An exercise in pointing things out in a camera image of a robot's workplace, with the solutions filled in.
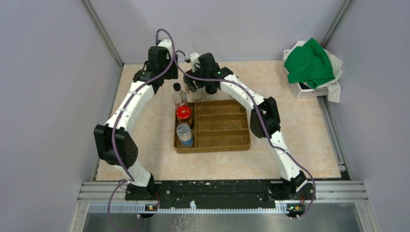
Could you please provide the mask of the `tall glass sauce bottle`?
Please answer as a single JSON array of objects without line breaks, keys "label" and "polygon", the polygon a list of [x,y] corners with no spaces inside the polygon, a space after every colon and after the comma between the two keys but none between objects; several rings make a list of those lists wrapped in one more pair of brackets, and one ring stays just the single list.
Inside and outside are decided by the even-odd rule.
[{"label": "tall glass sauce bottle", "polygon": [[175,110],[181,106],[188,106],[187,94],[181,89],[180,83],[173,84],[173,102]]}]

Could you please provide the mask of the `red lid sauce jar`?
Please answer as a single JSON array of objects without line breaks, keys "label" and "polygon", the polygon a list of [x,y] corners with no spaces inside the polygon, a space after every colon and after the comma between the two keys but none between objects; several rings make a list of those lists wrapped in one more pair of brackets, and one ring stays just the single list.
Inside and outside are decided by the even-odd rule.
[{"label": "red lid sauce jar", "polygon": [[176,117],[180,123],[186,123],[193,128],[192,110],[186,106],[180,106],[176,110]]}]

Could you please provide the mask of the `woven bamboo divided tray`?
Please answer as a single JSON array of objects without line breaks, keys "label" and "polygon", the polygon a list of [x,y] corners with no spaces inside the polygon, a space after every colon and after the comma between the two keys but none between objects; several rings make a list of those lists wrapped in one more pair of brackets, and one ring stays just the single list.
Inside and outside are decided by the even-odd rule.
[{"label": "woven bamboo divided tray", "polygon": [[249,150],[247,110],[236,100],[189,102],[193,120],[192,147],[184,147],[174,133],[178,154]]}]

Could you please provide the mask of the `silver lid jar blue label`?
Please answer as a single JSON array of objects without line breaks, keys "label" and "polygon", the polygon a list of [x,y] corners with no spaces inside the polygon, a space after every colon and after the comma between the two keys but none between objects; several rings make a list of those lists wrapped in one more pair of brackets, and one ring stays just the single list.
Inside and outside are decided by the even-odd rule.
[{"label": "silver lid jar blue label", "polygon": [[176,128],[176,134],[183,147],[190,148],[193,146],[193,136],[191,133],[191,128],[188,124],[179,124]]}]

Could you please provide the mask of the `white plastic basket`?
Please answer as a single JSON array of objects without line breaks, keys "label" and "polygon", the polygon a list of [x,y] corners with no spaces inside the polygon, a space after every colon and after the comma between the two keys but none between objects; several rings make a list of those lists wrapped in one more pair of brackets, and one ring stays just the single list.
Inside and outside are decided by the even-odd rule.
[{"label": "white plastic basket", "polygon": [[310,88],[303,83],[292,83],[291,88],[296,98],[320,97],[328,94],[328,89],[324,88]]}]

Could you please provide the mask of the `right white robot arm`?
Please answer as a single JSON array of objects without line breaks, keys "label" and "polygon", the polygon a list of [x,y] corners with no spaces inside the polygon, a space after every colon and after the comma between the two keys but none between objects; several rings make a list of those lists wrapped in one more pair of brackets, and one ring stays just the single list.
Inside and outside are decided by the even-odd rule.
[{"label": "right white robot arm", "polygon": [[194,80],[197,87],[208,87],[222,91],[233,97],[250,113],[249,127],[258,138],[265,138],[277,155],[283,192],[289,199],[297,199],[303,193],[307,178],[301,167],[290,155],[284,141],[278,105],[273,97],[263,97],[246,86],[227,67],[220,67],[211,53],[184,56],[191,65],[185,76]]}]

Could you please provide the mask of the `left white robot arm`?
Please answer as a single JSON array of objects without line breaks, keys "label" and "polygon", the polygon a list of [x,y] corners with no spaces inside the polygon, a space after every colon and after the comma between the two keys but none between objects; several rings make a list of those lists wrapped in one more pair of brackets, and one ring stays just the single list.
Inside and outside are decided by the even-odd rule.
[{"label": "left white robot arm", "polygon": [[148,60],[133,77],[130,90],[114,114],[94,129],[99,159],[118,167],[136,186],[144,200],[155,194],[153,177],[137,160],[138,148],[131,130],[149,100],[163,85],[164,80],[177,79],[176,57],[171,45],[160,43],[148,50]]}]

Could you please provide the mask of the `black cap shaker front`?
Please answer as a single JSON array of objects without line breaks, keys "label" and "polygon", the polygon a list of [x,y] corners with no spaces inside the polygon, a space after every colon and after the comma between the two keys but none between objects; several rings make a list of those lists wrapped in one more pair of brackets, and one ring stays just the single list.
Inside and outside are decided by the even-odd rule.
[{"label": "black cap shaker front", "polygon": [[217,101],[218,99],[219,99],[219,95],[218,95],[218,93],[214,93],[214,94],[208,94],[208,93],[206,93],[206,99],[208,100],[208,101]]}]

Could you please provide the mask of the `clear jar silver lid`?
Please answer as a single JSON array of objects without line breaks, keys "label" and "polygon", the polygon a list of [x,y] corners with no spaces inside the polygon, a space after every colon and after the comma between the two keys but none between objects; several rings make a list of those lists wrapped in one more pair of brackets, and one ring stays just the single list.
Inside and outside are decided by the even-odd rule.
[{"label": "clear jar silver lid", "polygon": [[203,94],[201,90],[197,90],[196,92],[189,92],[189,98],[191,102],[201,102],[203,99]]}]

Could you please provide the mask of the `green cloth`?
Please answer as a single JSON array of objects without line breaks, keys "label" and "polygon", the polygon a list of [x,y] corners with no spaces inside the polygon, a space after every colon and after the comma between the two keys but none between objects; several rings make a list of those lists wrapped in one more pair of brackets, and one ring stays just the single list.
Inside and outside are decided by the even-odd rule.
[{"label": "green cloth", "polygon": [[284,68],[289,73],[290,84],[305,83],[310,88],[317,88],[335,80],[329,56],[313,38],[287,52]]}]

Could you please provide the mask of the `white cloth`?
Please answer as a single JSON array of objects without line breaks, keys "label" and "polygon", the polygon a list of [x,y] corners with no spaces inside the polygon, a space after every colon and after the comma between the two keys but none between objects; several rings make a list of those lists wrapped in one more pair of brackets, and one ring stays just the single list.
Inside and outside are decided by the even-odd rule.
[{"label": "white cloth", "polygon": [[[295,46],[293,46],[291,49],[284,50],[283,52],[283,58],[282,62],[284,65],[285,59],[287,58],[287,52],[290,50],[293,50],[296,46],[302,46],[306,41],[298,41]],[[342,61],[337,58],[334,54],[330,53],[329,51],[325,50],[327,55],[329,56],[329,59],[332,64],[333,68],[333,74],[335,75],[335,80],[330,81],[326,84],[323,84],[317,88],[324,88],[326,87],[328,89],[328,94],[326,95],[328,98],[328,101],[333,102],[333,103],[339,103],[340,98],[341,98],[341,84],[339,83],[339,79],[342,76],[343,70],[342,70]]]}]

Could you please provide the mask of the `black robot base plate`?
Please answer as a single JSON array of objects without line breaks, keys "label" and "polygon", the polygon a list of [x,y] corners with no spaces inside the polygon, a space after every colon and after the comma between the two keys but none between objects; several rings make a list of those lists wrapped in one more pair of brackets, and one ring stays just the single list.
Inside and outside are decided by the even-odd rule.
[{"label": "black robot base plate", "polygon": [[153,201],[160,209],[273,209],[279,201],[307,203],[313,197],[313,184],[307,183],[298,193],[286,190],[282,181],[256,180],[193,180],[156,181],[147,188],[130,185],[127,201]]}]

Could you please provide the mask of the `aluminium frame rail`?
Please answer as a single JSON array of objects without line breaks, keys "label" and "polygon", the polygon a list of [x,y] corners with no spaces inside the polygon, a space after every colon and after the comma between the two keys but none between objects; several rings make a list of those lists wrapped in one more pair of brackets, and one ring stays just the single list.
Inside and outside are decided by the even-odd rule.
[{"label": "aluminium frame rail", "polygon": [[[72,232],[377,232],[362,181],[354,180],[324,97],[278,97],[284,140],[308,173],[298,195],[286,193],[278,158],[247,131],[246,151],[175,151],[173,107],[153,100],[132,130],[138,161],[153,174],[148,199],[104,161],[80,188]],[[163,119],[154,119],[164,109]]]}]

